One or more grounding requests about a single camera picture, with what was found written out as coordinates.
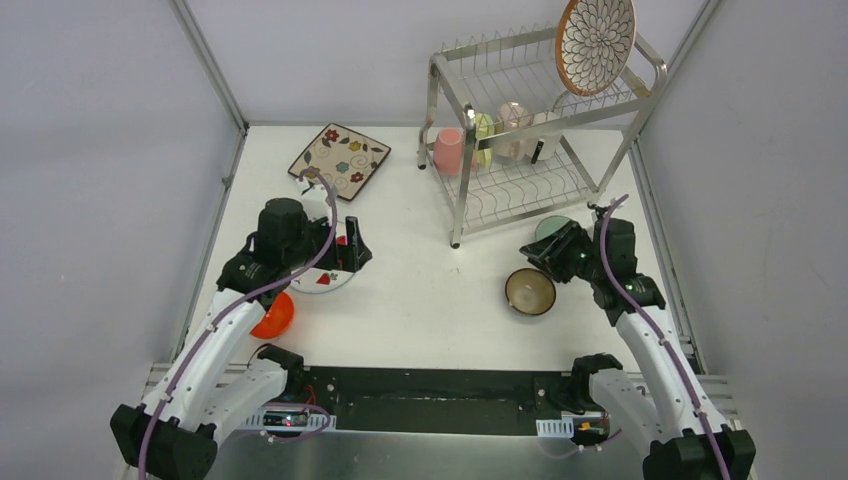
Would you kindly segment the watermelon pattern round plate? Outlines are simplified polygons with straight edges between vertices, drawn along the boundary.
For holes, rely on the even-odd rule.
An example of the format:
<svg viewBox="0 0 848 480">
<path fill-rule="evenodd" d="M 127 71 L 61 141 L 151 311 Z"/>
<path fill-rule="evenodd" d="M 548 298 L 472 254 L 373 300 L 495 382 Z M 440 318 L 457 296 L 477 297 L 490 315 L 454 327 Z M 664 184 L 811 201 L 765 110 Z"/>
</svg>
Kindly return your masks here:
<svg viewBox="0 0 848 480">
<path fill-rule="evenodd" d="M 288 289 L 302 294 L 318 295 L 335 291 L 349 283 L 356 273 L 343 270 L 337 259 L 340 248 L 347 244 L 344 224 L 339 222 L 336 229 L 336 244 L 315 266 L 294 279 Z"/>
</svg>

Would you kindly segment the white ribbed mug black handle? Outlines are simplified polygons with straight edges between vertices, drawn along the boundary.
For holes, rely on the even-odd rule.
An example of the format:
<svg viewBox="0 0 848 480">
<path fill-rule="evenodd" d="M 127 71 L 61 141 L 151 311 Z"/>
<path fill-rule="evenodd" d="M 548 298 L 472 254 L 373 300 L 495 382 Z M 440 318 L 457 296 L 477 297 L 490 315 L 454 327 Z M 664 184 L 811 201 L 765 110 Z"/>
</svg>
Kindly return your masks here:
<svg viewBox="0 0 848 480">
<path fill-rule="evenodd" d="M 547 123 L 559 119 L 560 116 L 553 111 L 540 112 L 534 115 L 533 125 Z M 559 131 L 551 131 L 540 137 L 529 140 L 528 153 L 532 164 L 551 159 L 559 146 L 562 134 Z"/>
</svg>

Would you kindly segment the pink cup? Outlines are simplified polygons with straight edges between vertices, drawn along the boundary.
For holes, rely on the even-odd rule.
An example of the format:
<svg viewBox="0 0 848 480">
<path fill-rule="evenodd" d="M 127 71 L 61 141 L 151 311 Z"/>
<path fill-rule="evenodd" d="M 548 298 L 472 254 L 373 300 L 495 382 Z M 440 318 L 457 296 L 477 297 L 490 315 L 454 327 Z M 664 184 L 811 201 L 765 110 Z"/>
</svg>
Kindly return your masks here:
<svg viewBox="0 0 848 480">
<path fill-rule="evenodd" d="M 442 129 L 434 142 L 433 163 L 436 170 L 448 176 L 456 176 L 463 160 L 463 131 L 457 128 Z"/>
</svg>

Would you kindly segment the brown rim petal pattern plate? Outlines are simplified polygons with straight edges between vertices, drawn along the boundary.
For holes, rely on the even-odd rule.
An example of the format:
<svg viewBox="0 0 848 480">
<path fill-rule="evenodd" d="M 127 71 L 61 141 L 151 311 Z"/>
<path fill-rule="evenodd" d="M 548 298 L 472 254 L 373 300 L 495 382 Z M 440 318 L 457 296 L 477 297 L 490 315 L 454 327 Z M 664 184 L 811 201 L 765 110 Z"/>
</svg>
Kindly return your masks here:
<svg viewBox="0 0 848 480">
<path fill-rule="evenodd" d="M 573 0 L 563 11 L 555 39 L 558 75 L 571 93 L 598 94 L 622 74 L 635 44 L 631 0 Z"/>
</svg>

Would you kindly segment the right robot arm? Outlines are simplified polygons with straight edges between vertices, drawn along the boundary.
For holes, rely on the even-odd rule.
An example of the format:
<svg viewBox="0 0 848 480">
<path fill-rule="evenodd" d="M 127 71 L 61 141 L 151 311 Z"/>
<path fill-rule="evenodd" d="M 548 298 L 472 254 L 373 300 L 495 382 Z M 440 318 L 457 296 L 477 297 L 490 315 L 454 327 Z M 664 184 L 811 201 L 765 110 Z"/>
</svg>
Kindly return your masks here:
<svg viewBox="0 0 848 480">
<path fill-rule="evenodd" d="M 756 446 L 730 426 L 682 351 L 656 282 L 638 272 L 631 222 L 598 217 L 592 230 L 570 220 L 520 247 L 554 282 L 587 282 L 596 305 L 625 342 L 641 371 L 641 393 L 609 355 L 575 361 L 567 386 L 576 407 L 610 413 L 642 455 L 645 479 L 746 479 Z"/>
</svg>

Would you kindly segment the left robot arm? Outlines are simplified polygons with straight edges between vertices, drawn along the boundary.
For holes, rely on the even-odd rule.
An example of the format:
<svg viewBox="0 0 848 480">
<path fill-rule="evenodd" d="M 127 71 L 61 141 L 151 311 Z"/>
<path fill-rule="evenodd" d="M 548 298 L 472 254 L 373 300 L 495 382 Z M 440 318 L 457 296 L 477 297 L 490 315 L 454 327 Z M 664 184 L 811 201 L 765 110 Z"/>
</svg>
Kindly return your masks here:
<svg viewBox="0 0 848 480">
<path fill-rule="evenodd" d="M 121 404 L 112 414 L 118 449 L 140 478 L 205 478 L 220 445 L 260 406 L 303 396 L 302 356 L 274 346 L 261 348 L 256 362 L 227 386 L 218 381 L 300 275 L 313 268 L 356 273 L 372 259 L 357 217 L 340 220 L 328 200 L 314 208 L 308 212 L 291 198 L 265 203 L 255 231 L 224 264 L 204 322 L 140 404 Z"/>
</svg>

